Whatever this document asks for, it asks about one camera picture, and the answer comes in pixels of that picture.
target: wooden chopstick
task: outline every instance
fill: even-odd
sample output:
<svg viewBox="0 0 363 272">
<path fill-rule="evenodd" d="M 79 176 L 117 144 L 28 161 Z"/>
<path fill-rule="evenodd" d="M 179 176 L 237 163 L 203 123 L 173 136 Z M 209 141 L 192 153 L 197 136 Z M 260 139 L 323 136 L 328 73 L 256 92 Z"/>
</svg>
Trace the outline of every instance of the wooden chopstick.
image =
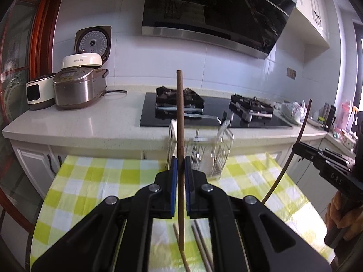
<svg viewBox="0 0 363 272">
<path fill-rule="evenodd" d="M 202 243 L 204 252 L 206 254 L 206 258 L 208 260 L 209 266 L 211 267 L 212 271 L 214 271 L 213 258 L 212 258 L 211 254 L 208 251 L 208 247 L 206 246 L 206 242 L 204 241 L 204 238 L 203 238 L 202 232 L 200 230 L 200 226 L 199 226 L 198 220 L 193 220 L 193 222 L 194 222 L 195 228 L 196 228 L 196 230 L 198 232 L 198 235 L 199 235 L 200 241 Z"/>
<path fill-rule="evenodd" d="M 310 113 L 310 109 L 311 109 L 311 103 L 313 101 L 310 99 L 309 101 L 309 105 L 307 107 L 307 111 L 306 111 L 306 115 L 305 115 L 305 119 L 304 119 L 304 122 L 302 123 L 302 126 L 301 126 L 301 129 L 300 129 L 300 132 L 299 132 L 299 135 L 297 136 L 297 139 L 296 139 L 296 142 L 295 143 L 299 143 L 300 140 L 301 140 L 301 137 L 302 137 L 302 133 L 304 132 L 304 129 L 305 129 L 305 126 L 306 126 L 306 122 L 307 122 L 307 119 L 309 118 L 309 113 Z M 277 185 L 280 183 L 281 179 L 282 179 L 282 176 L 284 176 L 286 170 L 287 170 L 287 167 L 289 166 L 291 160 L 293 159 L 294 157 L 294 152 L 291 150 L 290 152 L 290 155 L 287 159 L 287 161 L 285 162 L 285 165 L 284 167 L 282 168 L 280 174 L 278 175 L 276 181 L 273 183 L 272 187 L 270 188 L 269 192 L 267 192 L 266 196 L 264 197 L 264 199 L 262 200 L 262 203 L 265 204 L 266 201 L 269 199 L 269 197 L 271 196 L 271 194 L 275 191 Z"/>
<path fill-rule="evenodd" d="M 177 157 L 179 248 L 184 251 L 184 91 L 183 72 L 177 70 Z"/>
<path fill-rule="evenodd" d="M 175 224 L 173 224 L 173 228 L 174 228 L 175 237 L 177 238 L 177 243 L 178 243 L 178 246 L 179 246 L 179 251 L 180 251 L 181 259 L 183 260 L 184 268 L 185 268 L 186 272 L 190 272 L 189 265 L 188 265 L 188 262 L 186 261 L 186 257 L 185 257 L 184 251 L 182 251 L 180 249 L 179 234 L 178 234 L 177 226 Z"/>
<path fill-rule="evenodd" d="M 212 267 L 210 266 L 210 263 L 206 257 L 206 251 L 204 250 L 202 243 L 201 243 L 201 238 L 199 237 L 196 228 L 194 227 L 193 223 L 192 225 L 192 230 L 193 230 L 193 234 L 194 234 L 194 238 L 195 238 L 195 242 L 197 243 L 198 249 L 199 249 L 199 253 L 200 256 L 202 258 L 204 267 L 206 268 L 206 272 L 213 272 Z"/>
</svg>

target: white countertop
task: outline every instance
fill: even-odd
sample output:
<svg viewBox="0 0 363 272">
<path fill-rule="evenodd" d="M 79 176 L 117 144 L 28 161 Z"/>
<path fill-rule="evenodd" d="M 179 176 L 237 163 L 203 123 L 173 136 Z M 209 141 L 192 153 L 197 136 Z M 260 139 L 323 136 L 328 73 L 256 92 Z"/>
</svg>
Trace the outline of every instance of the white countertop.
<svg viewBox="0 0 363 272">
<path fill-rule="evenodd" d="M 343 154 L 345 154 L 346 156 L 349 156 L 350 158 L 355 159 L 355 154 L 353 153 L 353 150 L 346 148 L 340 140 L 335 139 L 333 137 L 332 133 L 327 134 L 325 138 L 326 138 L 326 140 L 333 143 Z"/>
<path fill-rule="evenodd" d="M 209 93 L 209 96 L 217 95 L 214 92 Z M 64 111 L 52 106 L 39 111 L 27 111 L 2 132 L 8 139 L 47 145 L 166 150 L 169 128 L 139 126 L 144 97 L 144 91 L 129 90 L 127 95 L 108 94 L 84 109 Z M 233 147 L 294 143 L 299 131 L 300 127 L 297 126 L 293 129 L 234 128 Z M 194 134 L 195 129 L 186 129 L 186 137 L 193 137 Z M 202 135 L 215 137 L 216 129 L 200 130 Z M 325 131 L 307 124 L 302 141 L 322 139 L 325 135 Z"/>
</svg>

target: checkered tablecloth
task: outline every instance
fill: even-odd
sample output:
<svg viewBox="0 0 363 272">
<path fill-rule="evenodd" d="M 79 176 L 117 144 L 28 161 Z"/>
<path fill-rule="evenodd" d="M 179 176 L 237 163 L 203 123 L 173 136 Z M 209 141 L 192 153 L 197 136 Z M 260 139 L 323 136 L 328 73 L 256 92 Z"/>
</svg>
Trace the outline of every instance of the checkered tablecloth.
<svg viewBox="0 0 363 272">
<path fill-rule="evenodd" d="M 117 160 L 68 156 L 44 200 L 36 224 L 30 264 L 109 195 L 120 199 L 153 183 L 165 170 L 157 160 Z M 262 199 L 281 167 L 269 154 L 230 157 L 219 180 L 211 180 L 227 194 L 239 198 L 254 195 Z M 308 199 L 284 175 L 266 203 L 280 219 L 304 238 L 328 261 L 333 250 L 325 246 L 326 227 Z M 149 271 L 185 271 L 173 231 L 173 220 L 155 219 L 152 230 Z M 190 219 L 186 217 L 185 254 L 192 271 L 205 271 Z M 201 219 L 203 237 L 210 246 L 208 221 Z"/>
</svg>

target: bottle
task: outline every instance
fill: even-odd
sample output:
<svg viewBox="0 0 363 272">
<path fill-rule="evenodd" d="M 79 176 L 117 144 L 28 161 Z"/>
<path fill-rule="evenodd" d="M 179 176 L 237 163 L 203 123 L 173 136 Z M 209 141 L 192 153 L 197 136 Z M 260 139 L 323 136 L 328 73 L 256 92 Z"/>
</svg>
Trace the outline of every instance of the bottle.
<svg viewBox="0 0 363 272">
<path fill-rule="evenodd" d="M 338 117 L 337 127 L 341 130 L 346 130 L 349 120 L 349 115 L 352 107 L 350 106 L 350 100 L 342 103 L 341 111 Z"/>
<path fill-rule="evenodd" d="M 352 130 L 353 122 L 354 122 L 354 119 L 355 119 L 355 113 L 357 111 L 358 111 L 358 108 L 356 106 L 353 106 L 352 107 L 352 112 L 350 113 L 348 125 L 347 125 L 347 131 L 348 132 Z"/>
</svg>

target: human hand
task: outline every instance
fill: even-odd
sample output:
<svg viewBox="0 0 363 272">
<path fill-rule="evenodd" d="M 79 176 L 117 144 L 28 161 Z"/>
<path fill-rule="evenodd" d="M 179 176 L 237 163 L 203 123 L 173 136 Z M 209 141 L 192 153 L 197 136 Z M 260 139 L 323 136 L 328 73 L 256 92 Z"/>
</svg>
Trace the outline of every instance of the human hand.
<svg viewBox="0 0 363 272">
<path fill-rule="evenodd" d="M 363 231 L 363 206 L 353 209 L 342 218 L 339 212 L 342 207 L 342 194 L 338 191 L 328 204 L 325 214 L 325 224 L 328 230 L 334 225 L 338 229 L 350 226 L 344 234 L 344 240 L 349 241 Z"/>
</svg>

